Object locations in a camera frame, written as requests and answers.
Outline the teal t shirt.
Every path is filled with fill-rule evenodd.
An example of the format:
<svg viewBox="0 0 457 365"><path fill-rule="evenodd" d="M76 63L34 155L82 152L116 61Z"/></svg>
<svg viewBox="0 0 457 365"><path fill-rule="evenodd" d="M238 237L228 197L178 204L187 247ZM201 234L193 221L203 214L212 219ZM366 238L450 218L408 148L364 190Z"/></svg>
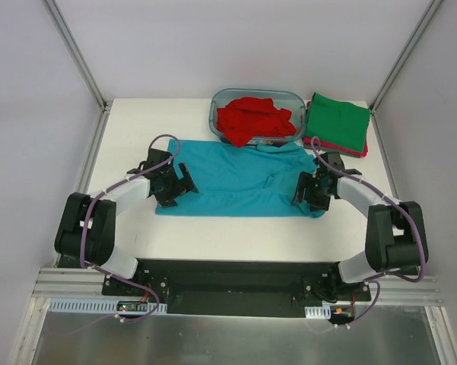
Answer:
<svg viewBox="0 0 457 365"><path fill-rule="evenodd" d="M156 207L163 216L311 217L308 203L292 203L299 175L312 173L314 156L291 142L282 147L237 148L217 141L170 141L175 163L184 163L197 192L176 199L172 208Z"/></svg>

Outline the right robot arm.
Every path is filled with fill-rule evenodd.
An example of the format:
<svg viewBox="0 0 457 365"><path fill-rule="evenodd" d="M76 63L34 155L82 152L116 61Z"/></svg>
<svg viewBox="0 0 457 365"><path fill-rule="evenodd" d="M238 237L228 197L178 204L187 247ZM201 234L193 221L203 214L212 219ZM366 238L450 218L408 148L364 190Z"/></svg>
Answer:
<svg viewBox="0 0 457 365"><path fill-rule="evenodd" d="M300 173L293 205L306 202L314 213L326 212L331 200L350 203L367 219L364 249L335 265L327 280L328 294L344 300L354 284L393 275L417 283L429 258L424 218L417 202L389 197L363 174L347 169L337 152L317 154L311 173Z"/></svg>

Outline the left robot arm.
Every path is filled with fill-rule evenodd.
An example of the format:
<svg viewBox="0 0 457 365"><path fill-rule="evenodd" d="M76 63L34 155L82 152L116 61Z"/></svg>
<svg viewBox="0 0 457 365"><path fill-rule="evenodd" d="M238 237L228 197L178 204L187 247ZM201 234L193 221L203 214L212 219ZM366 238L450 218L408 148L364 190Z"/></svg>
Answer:
<svg viewBox="0 0 457 365"><path fill-rule="evenodd" d="M56 234L55 251L86 266L119 276L119 286L130 296L145 287L140 262L116 244L116 218L146 198L159 208L177 206L176 199L198 189L184 163L174 163L168 151L151 148L147 159L129 170L123 180L101 192L74 192L68 197Z"/></svg>

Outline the folded pink t shirt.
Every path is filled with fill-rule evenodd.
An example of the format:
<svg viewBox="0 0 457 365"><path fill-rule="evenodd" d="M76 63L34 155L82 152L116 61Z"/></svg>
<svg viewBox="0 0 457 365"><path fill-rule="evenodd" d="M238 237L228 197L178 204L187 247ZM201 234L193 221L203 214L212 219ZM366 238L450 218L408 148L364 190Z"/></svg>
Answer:
<svg viewBox="0 0 457 365"><path fill-rule="evenodd" d="M307 101L306 103L306 117L309 118L309 109L310 109L310 104L311 104L311 101ZM309 137L306 137L304 136L302 138L302 142L303 142L303 145L305 148L310 148L310 139ZM351 157L357 157L357 158L363 158L363 157L366 157L367 154L368 154L368 144L367 144L367 140L365 141L364 143L364 147L363 147L363 150L362 151L355 151L355 150L351 150L351 149L348 149L348 148L344 148L342 146L338 146L336 144L332 144L332 143L329 143L327 141L321 141L320 142L321 144L321 149L323 149L324 151L337 151L341 154L344 154L344 155L347 155L347 156L351 156Z"/></svg>

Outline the folded green t shirt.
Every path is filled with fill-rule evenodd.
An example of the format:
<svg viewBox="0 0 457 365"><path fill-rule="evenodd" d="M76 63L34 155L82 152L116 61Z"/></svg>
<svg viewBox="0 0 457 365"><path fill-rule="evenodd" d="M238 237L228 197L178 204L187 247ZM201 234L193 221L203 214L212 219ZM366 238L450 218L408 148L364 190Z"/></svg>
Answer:
<svg viewBox="0 0 457 365"><path fill-rule="evenodd" d="M320 142L363 152L369 122L367 107L314 93L309 103L305 136L316 136Z"/></svg>

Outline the clear blue plastic bin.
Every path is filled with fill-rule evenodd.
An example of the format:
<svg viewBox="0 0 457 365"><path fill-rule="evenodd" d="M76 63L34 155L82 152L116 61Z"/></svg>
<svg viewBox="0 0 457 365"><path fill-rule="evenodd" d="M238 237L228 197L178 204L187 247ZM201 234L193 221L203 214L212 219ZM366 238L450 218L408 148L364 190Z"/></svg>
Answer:
<svg viewBox="0 0 457 365"><path fill-rule="evenodd" d="M227 88L213 96L208 124L220 140L238 148L280 146L303 137L306 107L289 91Z"/></svg>

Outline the red t shirt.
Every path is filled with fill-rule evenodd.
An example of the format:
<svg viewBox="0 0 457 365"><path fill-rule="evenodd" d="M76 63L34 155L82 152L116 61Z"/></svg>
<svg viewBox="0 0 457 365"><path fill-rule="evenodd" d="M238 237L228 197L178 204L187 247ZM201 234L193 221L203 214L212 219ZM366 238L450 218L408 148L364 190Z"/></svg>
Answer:
<svg viewBox="0 0 457 365"><path fill-rule="evenodd" d="M235 147L254 137L284 138L296 133L292 112L277 109L271 98L242 97L217 108L217 130Z"/></svg>

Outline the right aluminium table rail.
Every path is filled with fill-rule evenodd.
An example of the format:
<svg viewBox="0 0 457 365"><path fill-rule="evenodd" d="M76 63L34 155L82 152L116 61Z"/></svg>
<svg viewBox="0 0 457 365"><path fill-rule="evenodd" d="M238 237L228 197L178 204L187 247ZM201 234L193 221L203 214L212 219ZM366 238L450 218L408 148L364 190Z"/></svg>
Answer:
<svg viewBox="0 0 457 365"><path fill-rule="evenodd" d="M394 197L398 198L398 190L397 190L396 185L395 185L395 179L394 179L394 175L393 175L393 172L392 172L390 159L389 159L389 156L387 154L387 150L386 150L386 147L384 145L384 141L382 139L382 135L381 135L381 132L380 132L380 129L379 129L379 126L378 126L378 122L377 122L377 119L376 119L376 116L375 116L374 112L370 113L370 119L371 119L373 130L374 130L374 133L375 133L375 136L376 136L377 144L379 145L379 150L380 150L380 153L381 153L381 156L382 156L382 161L383 161L383 164L384 164L384 167L385 167L385 170L386 170L386 176L387 176L387 179L389 181L389 186L390 186L391 193L392 193L392 195Z"/></svg>

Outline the aluminium table rail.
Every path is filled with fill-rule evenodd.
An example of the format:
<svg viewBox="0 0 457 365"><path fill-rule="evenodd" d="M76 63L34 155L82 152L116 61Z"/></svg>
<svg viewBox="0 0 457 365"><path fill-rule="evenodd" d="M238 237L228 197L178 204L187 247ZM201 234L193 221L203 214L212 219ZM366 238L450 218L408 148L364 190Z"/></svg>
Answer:
<svg viewBox="0 0 457 365"><path fill-rule="evenodd" d="M380 153L381 153L381 156L382 156L382 161L383 161L383 164L384 164L384 167L385 167L385 170L386 170L386 176L387 176L387 179L389 181L389 186L390 186L391 193L392 193L392 195L394 197L398 198L398 190L397 190L396 185L395 185L395 179L394 179L394 175L393 175L393 172L392 172L390 159L389 159L389 156L387 154L387 150L386 150L386 147L384 145L384 141L382 139L382 135L381 135L381 132L380 132L380 129L379 129L379 126L378 126L378 122L377 122L377 119L376 119L376 116L375 116L374 112L370 113L370 119L371 119L373 130L374 130L374 133L375 133L375 136L376 136L377 144L379 145L379 150L380 150Z"/></svg>
<svg viewBox="0 0 457 365"><path fill-rule="evenodd" d="M76 192L86 193L88 191L90 180L94 171L97 160L98 151L106 129L106 124L109 118L111 106L107 105L105 110L100 113L99 119L96 122L94 132L89 141L87 152L80 170L78 183L75 186ZM80 268L78 259L71 259L62 254L57 254L55 261L52 264L53 268Z"/></svg>

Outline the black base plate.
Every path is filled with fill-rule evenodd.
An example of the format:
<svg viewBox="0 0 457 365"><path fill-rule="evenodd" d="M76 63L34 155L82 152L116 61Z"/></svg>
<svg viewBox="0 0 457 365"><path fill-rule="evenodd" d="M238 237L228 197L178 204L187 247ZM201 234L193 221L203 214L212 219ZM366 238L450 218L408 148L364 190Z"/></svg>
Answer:
<svg viewBox="0 0 457 365"><path fill-rule="evenodd" d="M370 302L368 286L344 284L330 262L141 260L142 275L169 314L302 318L329 302Z"/></svg>

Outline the left aluminium table rail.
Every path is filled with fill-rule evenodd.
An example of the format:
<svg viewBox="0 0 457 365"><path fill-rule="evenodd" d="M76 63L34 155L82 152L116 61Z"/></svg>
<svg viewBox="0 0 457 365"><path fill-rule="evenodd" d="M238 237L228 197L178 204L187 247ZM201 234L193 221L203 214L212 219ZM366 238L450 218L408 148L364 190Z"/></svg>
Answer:
<svg viewBox="0 0 457 365"><path fill-rule="evenodd" d="M98 151L106 129L106 124L109 118L111 106L107 105L105 110L100 113L99 119L96 122L94 132L89 141L87 152L80 170L78 183L75 186L76 192L86 193L88 191L90 180L94 171L97 160ZM78 259L71 259L62 254L57 254L55 261L52 264L53 268L80 268Z"/></svg>

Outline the left aluminium frame post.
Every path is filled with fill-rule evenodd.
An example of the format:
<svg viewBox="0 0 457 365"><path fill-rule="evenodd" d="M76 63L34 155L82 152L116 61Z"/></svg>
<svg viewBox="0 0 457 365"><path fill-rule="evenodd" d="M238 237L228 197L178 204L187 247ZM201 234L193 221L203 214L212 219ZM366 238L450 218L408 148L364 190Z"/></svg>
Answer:
<svg viewBox="0 0 457 365"><path fill-rule="evenodd" d="M85 83L87 89L90 92L90 95L93 97L96 105L100 110L104 111L107 106L107 100L105 99L103 93L100 91L100 88L91 72L87 61L80 50L80 47L57 3L54 0L42 0L41 1L46 12L50 16L56 30L59 33L59 36L62 39L62 42L65 45L73 63L76 66L83 82Z"/></svg>

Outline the aluminium frame post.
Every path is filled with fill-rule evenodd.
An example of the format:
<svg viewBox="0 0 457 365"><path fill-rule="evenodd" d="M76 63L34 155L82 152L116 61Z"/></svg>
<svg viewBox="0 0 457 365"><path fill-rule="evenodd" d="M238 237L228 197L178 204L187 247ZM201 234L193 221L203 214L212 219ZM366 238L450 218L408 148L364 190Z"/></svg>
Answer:
<svg viewBox="0 0 457 365"><path fill-rule="evenodd" d="M393 84L396 82L398 76L401 74L403 68L406 66L408 60L412 56L419 42L423 38L424 34L426 33L434 18L439 13L444 3L444 0L429 1L429 4L425 8L424 13L421 15L419 21L417 22L417 25L411 32L411 35L399 53L398 58L386 76L386 79L384 80L381 88L377 92L373 101L370 103L370 112L372 114L374 114L382 104L385 96L391 90Z"/></svg>
<svg viewBox="0 0 457 365"><path fill-rule="evenodd" d="M87 89L90 92L90 95L93 97L96 105L100 110L104 111L107 106L107 100L105 99L103 93L100 91L100 88L91 72L87 61L80 50L80 47L57 3L54 0L42 0L41 1L46 12L50 16L56 30L59 33L59 36L62 39L62 42L65 45L73 63L76 66L83 82L85 83Z"/></svg>

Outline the right aluminium frame post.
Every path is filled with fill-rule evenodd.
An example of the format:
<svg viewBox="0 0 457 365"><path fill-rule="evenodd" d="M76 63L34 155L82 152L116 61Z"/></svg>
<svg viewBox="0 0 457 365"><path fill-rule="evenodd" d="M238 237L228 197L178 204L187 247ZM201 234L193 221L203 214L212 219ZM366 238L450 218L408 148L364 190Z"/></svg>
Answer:
<svg viewBox="0 0 457 365"><path fill-rule="evenodd" d="M370 112L372 114L374 114L382 104L385 96L391 90L393 84L396 82L398 76L401 74L403 68L406 66L408 60L412 56L419 42L423 38L424 34L426 33L434 18L439 13L444 3L444 0L429 1L429 4L425 8L424 13L421 15L419 21L417 22L417 25L411 32L411 35L399 53L398 58L386 76L386 79L384 80L381 88L377 92L373 101L370 103Z"/></svg>

